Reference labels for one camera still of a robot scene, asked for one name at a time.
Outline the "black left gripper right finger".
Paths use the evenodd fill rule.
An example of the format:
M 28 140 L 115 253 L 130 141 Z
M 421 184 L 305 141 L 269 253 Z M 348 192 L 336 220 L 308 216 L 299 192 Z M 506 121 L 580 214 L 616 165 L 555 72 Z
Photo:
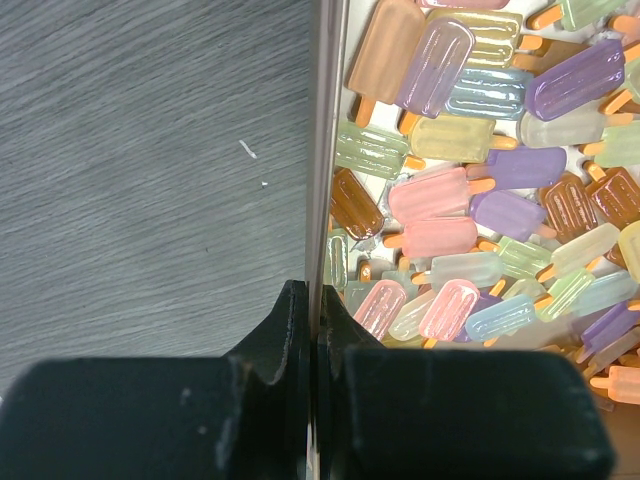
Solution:
M 380 341 L 352 318 L 337 291 L 325 286 L 315 348 L 315 449 L 321 479 L 345 477 L 345 457 L 351 444 L 350 394 L 343 369 L 345 353 L 352 349 L 382 347 Z

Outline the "gold tin of popsicle candies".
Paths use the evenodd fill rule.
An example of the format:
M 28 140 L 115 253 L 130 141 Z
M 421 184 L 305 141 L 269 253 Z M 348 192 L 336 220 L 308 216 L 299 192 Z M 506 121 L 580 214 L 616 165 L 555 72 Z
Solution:
M 476 56 L 490 56 L 495 53 L 503 60 L 496 60 L 498 67 L 513 67 L 523 65 L 512 65 L 514 49 L 522 49 L 522 42 L 531 43 L 529 40 L 521 40 L 520 37 L 531 37 L 536 42 L 542 44 L 551 42 L 554 44 L 567 43 L 565 38 L 545 38 L 537 35 L 527 36 L 521 35 L 520 27 L 522 26 L 523 17 L 520 13 L 533 13 L 538 10 L 537 5 L 533 5 L 532 1 L 511 1 L 511 7 L 514 11 L 507 10 L 478 10 L 473 8 L 431 8 L 431 1 L 363 1 L 365 3 L 365 13 L 360 20 L 369 23 L 362 23 L 363 35 L 360 37 L 359 54 L 365 53 L 365 60 L 372 63 L 371 66 L 363 67 L 358 70 L 369 80 L 362 80 L 364 83 L 354 85 L 351 90 L 359 94 L 360 113 L 365 104 L 371 105 L 371 111 L 375 107 L 376 102 L 391 105 L 394 109 L 394 116 L 391 118 L 395 121 L 395 110 L 407 110 L 403 113 L 404 122 L 408 117 L 415 117 L 411 120 L 413 123 L 409 125 L 409 130 L 404 133 L 398 132 L 395 126 L 380 131 L 374 128 L 364 128 L 363 125 L 356 125 L 341 115 L 340 110 L 340 94 L 343 87 L 343 54 L 344 54 L 344 35 L 348 26 L 348 1 L 313 1 L 314 5 L 319 8 L 314 14 L 315 30 L 313 33 L 312 47 L 314 52 L 318 53 L 318 59 L 314 62 L 316 73 L 313 73 L 313 79 L 318 81 L 318 86 L 312 90 L 315 95 L 312 99 L 314 110 L 314 118 L 312 125 L 312 171 L 310 182 L 310 195 L 313 197 L 308 202 L 308 208 L 311 211 L 312 220 L 308 221 L 311 225 L 307 234 L 307 257 L 310 263 L 306 267 L 306 278 L 309 282 L 310 299 L 312 300 L 313 321 L 317 327 L 319 319 L 320 305 L 320 287 L 323 286 L 325 280 L 325 267 L 331 267 L 332 259 L 338 262 L 338 267 L 343 273 L 344 282 L 348 280 L 348 238 L 353 241 L 366 243 L 368 240 L 374 240 L 376 245 L 381 240 L 382 231 L 387 227 L 385 225 L 387 217 L 384 212 L 378 208 L 378 201 L 372 199 L 367 188 L 360 182 L 351 164 L 341 163 L 339 171 L 334 175 L 335 165 L 334 157 L 336 147 L 342 140 L 349 140 L 346 134 L 352 134 L 354 139 L 360 143 L 366 143 L 364 140 L 380 140 L 382 157 L 386 155 L 387 150 L 390 151 L 391 178 L 387 179 L 387 183 L 394 183 L 397 174 L 406 167 L 407 158 L 409 159 L 408 168 L 420 170 L 424 167 L 424 160 L 429 162 L 442 161 L 449 165 L 446 168 L 443 165 L 436 165 L 439 170 L 429 169 L 433 165 L 426 165 L 427 171 L 418 172 L 418 175 L 404 178 L 404 183 L 396 182 L 391 189 L 390 194 L 384 194 L 382 197 L 391 202 L 389 215 L 400 222 L 400 226 L 404 229 L 400 233 L 392 233 L 386 240 L 396 241 L 392 245 L 391 250 L 400 249 L 401 259 L 406 260 L 407 269 L 409 263 L 415 260 L 433 260 L 435 263 L 427 272 L 413 271 L 413 277 L 408 278 L 407 282 L 416 287 L 418 284 L 428 284 L 431 290 L 425 295 L 418 296 L 417 300 L 408 300 L 409 292 L 406 290 L 402 282 L 398 283 L 394 279 L 383 278 L 380 281 L 369 281 L 364 286 L 375 287 L 376 292 L 367 293 L 369 297 L 365 300 L 381 300 L 381 305 L 385 308 L 389 307 L 389 312 L 393 315 L 387 317 L 376 317 L 381 321 L 377 324 L 373 322 L 373 327 L 369 324 L 364 325 L 360 320 L 360 326 L 365 326 L 373 337 L 382 340 L 389 328 L 393 330 L 392 320 L 397 323 L 396 316 L 403 314 L 403 310 L 413 303 L 420 303 L 416 310 L 420 315 L 415 316 L 409 327 L 404 328 L 400 333 L 407 333 L 408 339 L 417 337 L 428 348 L 433 347 L 440 342 L 454 342 L 460 331 L 464 335 L 471 334 L 470 341 L 472 344 L 479 346 L 483 344 L 485 347 L 493 345 L 495 341 L 505 335 L 516 333 L 521 327 L 527 327 L 530 323 L 550 322 L 551 318 L 542 318 L 546 315 L 546 310 L 542 307 L 549 307 L 547 310 L 561 307 L 559 316 L 563 316 L 563 308 L 567 303 L 567 308 L 573 308 L 574 297 L 584 297 L 590 293 L 589 288 L 595 281 L 598 283 L 600 279 L 595 279 L 592 274 L 592 263 L 599 261 L 604 255 L 604 250 L 597 250 L 593 254 L 586 254 L 583 260 L 578 257 L 582 253 L 570 253 L 568 255 L 570 261 L 577 260 L 573 270 L 566 266 L 566 270 L 562 270 L 560 275 L 558 272 L 551 272 L 556 275 L 555 286 L 551 287 L 551 291 L 547 291 L 544 285 L 538 282 L 535 277 L 538 276 L 539 270 L 548 270 L 549 261 L 553 264 L 553 258 L 549 260 L 540 259 L 531 253 L 529 257 L 521 258 L 526 265 L 524 274 L 527 274 L 529 282 L 535 284 L 533 296 L 527 292 L 521 291 L 514 299 L 507 299 L 506 303 L 497 296 L 489 296 L 491 300 L 498 301 L 498 306 L 488 306 L 479 313 L 473 310 L 482 302 L 484 293 L 480 290 L 484 287 L 491 287 L 491 293 L 496 290 L 497 286 L 504 289 L 505 275 L 512 277 L 514 274 L 504 270 L 504 258 L 499 258 L 504 251 L 501 251 L 503 240 L 507 243 L 520 245 L 521 247 L 535 247 L 538 250 L 544 250 L 542 247 L 534 244 L 526 243 L 530 234 L 539 233 L 539 227 L 551 232 L 553 228 L 544 224 L 547 211 L 540 207 L 537 203 L 531 203 L 527 198 L 522 198 L 508 189 L 501 187 L 502 177 L 487 171 L 489 167 L 493 168 L 492 156 L 499 154 L 505 157 L 507 167 L 514 167 L 522 175 L 527 178 L 534 174 L 542 175 L 543 160 L 550 159 L 551 150 L 558 151 L 563 158 L 566 152 L 563 146 L 571 146 L 574 140 L 562 140 L 561 145 L 552 146 L 553 148 L 531 149 L 527 146 L 519 144 L 519 140 L 509 135 L 495 133 L 496 120 L 505 120 L 505 118 L 484 118 L 482 115 L 473 113 L 464 113 L 460 116 L 457 111 L 454 112 L 449 107 L 452 102 L 456 103 L 458 90 L 465 90 L 466 76 L 469 70 L 482 70 L 489 65 L 485 65 L 485 60 Z M 549 23 L 560 23 L 559 32 L 561 35 L 565 33 L 569 35 L 570 40 L 576 40 L 583 33 L 583 30 L 592 30 L 589 32 L 588 41 L 582 43 L 567 43 L 567 45 L 578 45 L 582 53 L 587 50 L 597 50 L 596 47 L 605 47 L 604 44 L 611 43 L 611 47 L 617 48 L 619 40 L 622 37 L 618 33 L 600 32 L 599 27 L 605 27 L 604 23 L 600 25 L 600 20 L 609 20 L 613 13 L 627 13 L 627 3 L 629 1 L 575 1 L 577 7 L 577 17 L 571 13 L 571 5 L 574 1 L 551 1 L 558 7 L 558 12 L 564 15 L 564 19 L 554 20 Z M 449 71 L 446 64 L 447 58 L 444 60 L 440 57 L 443 53 L 441 50 L 451 50 L 448 42 L 456 40 L 456 32 L 445 32 L 444 27 L 460 27 L 462 33 L 469 34 L 473 37 L 471 40 L 475 42 L 474 50 L 469 50 L 469 61 L 463 65 L 460 63 L 461 80 L 442 76 L 441 72 Z M 445 95 L 442 104 L 442 111 L 437 118 L 420 116 L 418 112 L 419 105 L 416 110 L 414 107 L 401 105 L 400 100 L 394 100 L 395 94 L 400 89 L 400 84 L 406 80 L 405 73 L 409 64 L 416 60 L 417 56 L 422 55 L 421 43 L 423 40 L 429 40 L 431 34 L 445 34 L 442 38 L 438 37 L 437 52 L 429 50 L 435 55 L 431 60 L 426 58 L 423 66 L 438 67 L 436 73 L 423 72 L 427 77 L 434 80 L 438 84 L 438 88 L 444 88 Z M 496 218 L 500 221 L 506 221 L 507 227 L 518 227 L 517 222 L 520 220 L 532 220 L 529 225 L 531 228 L 526 230 L 524 225 L 523 233 L 525 237 L 516 241 L 515 233 L 503 232 L 502 227 L 491 227 L 488 220 L 476 218 L 474 209 L 476 200 L 484 201 L 498 200 Z M 342 225 L 344 231 L 342 236 L 345 240 L 341 240 L 344 245 L 334 250 L 329 248 L 329 263 L 325 262 L 327 248 L 331 247 L 333 241 L 329 237 L 338 230 L 329 232 L 329 217 L 333 215 L 334 223 Z M 482 251 L 476 247 L 476 237 L 478 236 L 477 225 L 474 220 L 480 220 L 480 224 L 493 228 L 497 233 L 502 235 L 498 243 L 486 241 L 488 249 Z M 544 250 L 547 257 L 553 257 L 550 252 Z M 595 398 L 597 402 L 603 402 L 603 405 L 609 403 L 637 404 L 639 405 L 639 366 L 622 365 L 615 363 L 626 357 L 634 357 L 636 363 L 639 363 L 638 354 L 630 354 L 628 350 L 632 347 L 639 347 L 639 324 L 634 326 L 635 317 L 639 316 L 639 312 L 631 310 L 639 310 L 639 299 L 631 301 L 634 308 L 629 310 L 629 301 L 627 297 L 622 298 L 622 302 L 613 299 L 616 308 L 620 307 L 622 313 L 633 320 L 631 323 L 633 328 L 630 333 L 624 333 L 620 339 L 605 341 L 604 350 L 596 349 L 596 355 L 589 360 L 589 364 L 585 366 L 581 375 L 586 381 L 590 382 L 592 390 L 596 391 Z

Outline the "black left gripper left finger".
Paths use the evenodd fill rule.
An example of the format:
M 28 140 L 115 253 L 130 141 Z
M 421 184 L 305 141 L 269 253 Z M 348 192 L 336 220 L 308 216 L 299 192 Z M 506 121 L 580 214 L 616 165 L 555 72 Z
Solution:
M 269 314 L 225 357 L 243 368 L 232 479 L 303 479 L 310 333 L 305 282 L 288 280 Z

